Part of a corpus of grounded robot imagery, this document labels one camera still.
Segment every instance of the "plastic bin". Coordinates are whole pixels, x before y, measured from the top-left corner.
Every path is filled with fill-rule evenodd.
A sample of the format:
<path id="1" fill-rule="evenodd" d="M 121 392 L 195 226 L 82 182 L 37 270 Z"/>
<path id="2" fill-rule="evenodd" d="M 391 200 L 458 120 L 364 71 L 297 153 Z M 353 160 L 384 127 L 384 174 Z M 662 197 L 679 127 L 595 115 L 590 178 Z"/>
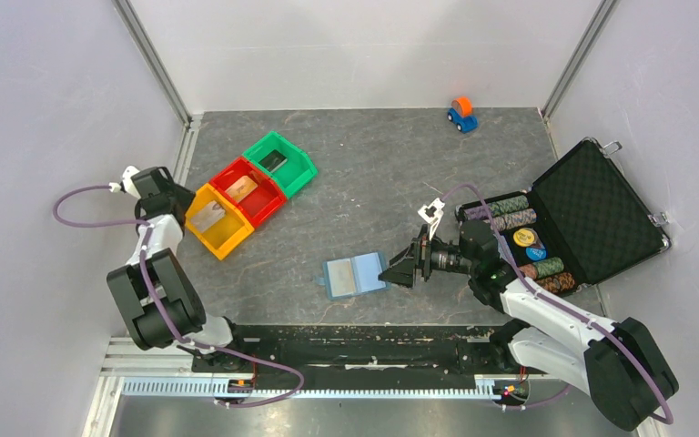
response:
<path id="1" fill-rule="evenodd" d="M 274 173 L 270 173 L 261 166 L 261 160 L 273 150 L 285 155 L 288 161 Z M 285 193 L 286 198 L 292 198 L 318 175 L 318 170 L 307 154 L 277 132 L 269 132 L 258 143 L 246 150 L 242 156 L 255 164 L 266 175 L 271 176 Z"/>
<path id="2" fill-rule="evenodd" d="M 227 194 L 227 189 L 244 176 L 253 179 L 258 186 L 237 203 Z M 232 161 L 227 168 L 210 180 L 210 185 L 238 208 L 253 228 L 261 226 L 264 220 L 285 205 L 288 200 L 269 176 L 244 158 Z"/>
<path id="3" fill-rule="evenodd" d="M 217 202 L 226 212 L 223 218 L 200 232 L 195 226 L 194 219 L 199 211 L 210 202 Z M 226 198 L 221 196 L 210 184 L 205 184 L 197 190 L 194 202 L 186 213 L 186 226 L 192 234 L 218 259 L 224 259 L 243 239 L 253 233 L 251 225 L 239 209 L 235 208 Z"/>

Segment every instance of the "green bin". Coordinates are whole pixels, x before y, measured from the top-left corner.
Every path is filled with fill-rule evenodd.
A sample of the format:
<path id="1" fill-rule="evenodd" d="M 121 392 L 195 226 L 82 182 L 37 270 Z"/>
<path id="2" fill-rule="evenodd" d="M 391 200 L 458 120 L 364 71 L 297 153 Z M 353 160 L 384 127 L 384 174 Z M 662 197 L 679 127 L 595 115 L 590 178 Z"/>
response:
<path id="1" fill-rule="evenodd" d="M 261 166 L 261 160 L 274 150 L 285 155 L 287 161 L 274 173 L 270 173 Z M 307 154 L 277 132 L 269 132 L 242 156 L 274 179 L 286 198 L 292 198 L 318 175 L 318 170 Z"/>

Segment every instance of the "gray mat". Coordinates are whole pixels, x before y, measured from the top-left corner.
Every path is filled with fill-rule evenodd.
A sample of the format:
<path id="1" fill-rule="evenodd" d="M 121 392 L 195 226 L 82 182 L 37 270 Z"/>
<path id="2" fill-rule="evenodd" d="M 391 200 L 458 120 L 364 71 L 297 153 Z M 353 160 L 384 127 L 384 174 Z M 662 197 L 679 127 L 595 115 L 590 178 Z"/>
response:
<path id="1" fill-rule="evenodd" d="M 434 272 L 414 290 L 329 301 L 315 283 L 322 263 L 373 250 L 389 258 L 418 232 L 417 209 L 461 182 L 485 196 L 527 188 L 553 162 L 532 108 L 476 110 L 480 127 L 462 134 L 446 109 L 259 111 L 206 114 L 187 185 L 196 189 L 270 130 L 306 151 L 318 176 L 225 260 L 195 238 L 178 257 L 209 313 L 238 323 L 502 324 L 508 318 L 473 298 L 466 277 Z M 439 227 L 456 239 L 454 195 Z M 570 298 L 601 313 L 595 290 Z"/>

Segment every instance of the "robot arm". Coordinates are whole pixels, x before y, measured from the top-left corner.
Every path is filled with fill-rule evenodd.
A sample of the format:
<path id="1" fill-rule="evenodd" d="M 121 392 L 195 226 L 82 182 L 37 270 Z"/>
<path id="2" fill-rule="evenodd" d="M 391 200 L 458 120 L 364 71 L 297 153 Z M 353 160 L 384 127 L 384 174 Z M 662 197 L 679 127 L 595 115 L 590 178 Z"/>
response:
<path id="1" fill-rule="evenodd" d="M 679 385 L 644 325 L 634 319 L 621 323 L 593 315 L 542 289 L 530 279 L 519 279 L 500 258 L 490 225 L 468 220 L 461 225 L 459 244 L 444 243 L 434 235 L 440 217 L 434 209 L 420 211 L 423 225 L 408 249 L 380 274 L 380 279 L 413 287 L 433 270 L 467 273 L 468 284 L 483 304 L 514 317 L 490 337 L 493 358 L 503 369 L 531 367 L 551 374 L 591 396 L 604 416 L 630 431 L 650 416 L 659 402 L 638 370 L 592 323 L 605 327 L 647 370 L 665 399 Z M 530 293 L 523 281 L 537 291 Z M 581 315 L 588 324 L 552 305 Z"/>
<path id="2" fill-rule="evenodd" d="M 184 236 L 186 211 L 194 200 L 194 192 L 177 184 L 166 168 L 138 170 L 128 167 L 122 181 L 109 186 L 113 192 L 124 191 L 137 198 L 136 218 L 153 226 L 146 254 L 149 280 L 180 333 L 206 344 L 230 344 L 232 334 L 228 322 L 205 313 L 197 292 L 175 255 L 178 243 Z M 127 330 L 142 350 L 165 348 L 174 340 L 148 296 L 146 279 L 140 272 L 145 229 L 146 225 L 137 227 L 138 242 L 133 255 L 124 266 L 111 271 L 106 277 Z"/>

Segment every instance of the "white wall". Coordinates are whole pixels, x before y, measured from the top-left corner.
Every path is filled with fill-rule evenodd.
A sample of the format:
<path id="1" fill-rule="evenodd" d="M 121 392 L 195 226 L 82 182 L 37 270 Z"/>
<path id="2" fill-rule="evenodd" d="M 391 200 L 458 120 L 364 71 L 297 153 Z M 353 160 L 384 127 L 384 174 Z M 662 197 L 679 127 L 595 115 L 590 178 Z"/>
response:
<path id="1" fill-rule="evenodd" d="M 106 274 L 134 230 L 69 229 L 54 200 L 126 164 L 175 162 L 181 126 L 112 3 L 0 1 L 0 436 L 75 436 L 107 339 Z M 124 195 L 69 201 L 126 217 Z"/>
<path id="2" fill-rule="evenodd" d="M 606 306 L 651 329 L 681 389 L 674 436 L 699 435 L 699 1 L 621 2 L 558 112 L 561 151 L 619 139 L 625 176 L 666 210 L 671 251 L 602 286 Z"/>
<path id="3" fill-rule="evenodd" d="M 132 0 L 191 112 L 541 107 L 598 0 Z"/>

